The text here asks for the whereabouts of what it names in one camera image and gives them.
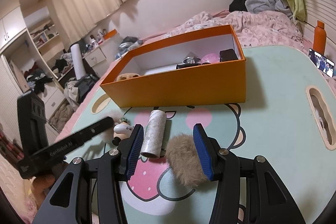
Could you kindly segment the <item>person's left hand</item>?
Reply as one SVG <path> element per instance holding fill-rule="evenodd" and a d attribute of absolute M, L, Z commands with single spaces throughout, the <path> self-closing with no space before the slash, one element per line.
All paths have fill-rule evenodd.
<path fill-rule="evenodd" d="M 37 204 L 37 209 L 41 207 L 43 201 L 47 196 L 46 190 L 52 187 L 54 183 L 55 177 L 53 174 L 34 178 L 31 184 L 31 192 Z"/>

